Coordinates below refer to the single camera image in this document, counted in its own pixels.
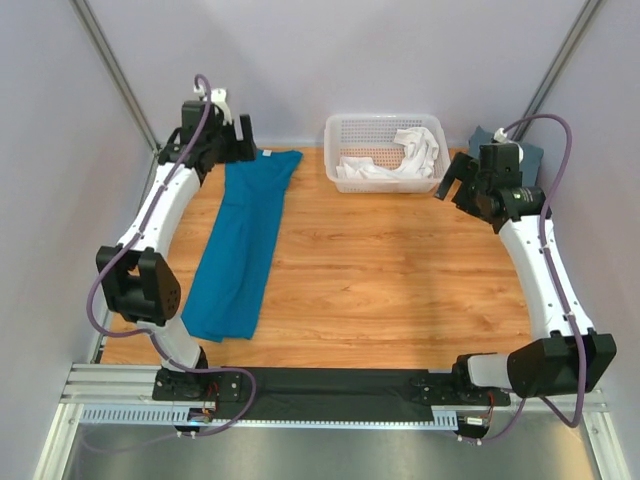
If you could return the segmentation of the blue t shirt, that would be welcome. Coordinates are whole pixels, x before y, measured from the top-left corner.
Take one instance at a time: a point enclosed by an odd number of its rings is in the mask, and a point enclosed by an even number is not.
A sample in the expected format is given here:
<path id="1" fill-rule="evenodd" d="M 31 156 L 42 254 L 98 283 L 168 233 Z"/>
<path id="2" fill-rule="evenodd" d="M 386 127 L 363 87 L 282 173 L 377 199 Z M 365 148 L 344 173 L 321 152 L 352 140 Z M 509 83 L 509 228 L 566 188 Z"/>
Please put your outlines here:
<path id="1" fill-rule="evenodd" d="M 253 337 L 286 192 L 302 159 L 296 150 L 261 150 L 254 161 L 225 167 L 222 202 L 182 311 L 192 336 Z"/>

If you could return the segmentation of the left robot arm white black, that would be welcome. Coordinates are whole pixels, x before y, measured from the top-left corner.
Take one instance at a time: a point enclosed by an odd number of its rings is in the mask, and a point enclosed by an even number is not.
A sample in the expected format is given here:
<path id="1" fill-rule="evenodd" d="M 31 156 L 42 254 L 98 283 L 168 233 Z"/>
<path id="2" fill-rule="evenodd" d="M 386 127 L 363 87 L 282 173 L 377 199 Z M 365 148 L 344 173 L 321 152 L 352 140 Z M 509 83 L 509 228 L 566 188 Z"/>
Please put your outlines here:
<path id="1" fill-rule="evenodd" d="M 158 155 L 141 211 L 116 245 L 96 255 L 108 309 L 148 336 L 162 357 L 155 400 L 212 402 L 218 392 L 220 375 L 208 372 L 204 350 L 179 314 L 181 287 L 166 258 L 185 209 L 213 167 L 256 157 L 250 117 L 235 122 L 223 93 L 183 103 L 181 124 Z"/>

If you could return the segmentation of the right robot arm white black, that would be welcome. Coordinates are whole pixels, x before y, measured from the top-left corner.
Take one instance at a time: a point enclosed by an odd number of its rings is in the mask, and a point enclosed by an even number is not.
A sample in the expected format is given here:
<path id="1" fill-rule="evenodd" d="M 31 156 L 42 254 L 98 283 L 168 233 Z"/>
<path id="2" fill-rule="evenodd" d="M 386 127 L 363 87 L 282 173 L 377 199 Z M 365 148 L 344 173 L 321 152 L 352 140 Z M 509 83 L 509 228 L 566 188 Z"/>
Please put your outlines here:
<path id="1" fill-rule="evenodd" d="M 435 196 L 452 186 L 455 206 L 497 234 L 516 269 L 531 325 L 531 343 L 509 354 L 467 354 L 450 379 L 452 395 L 470 404 L 487 388 L 521 398 L 591 392 L 617 353 L 612 335 L 597 332 L 581 306 L 554 238 L 543 189 L 526 186 L 520 149 L 513 143 L 481 146 L 478 157 L 454 156 Z"/>

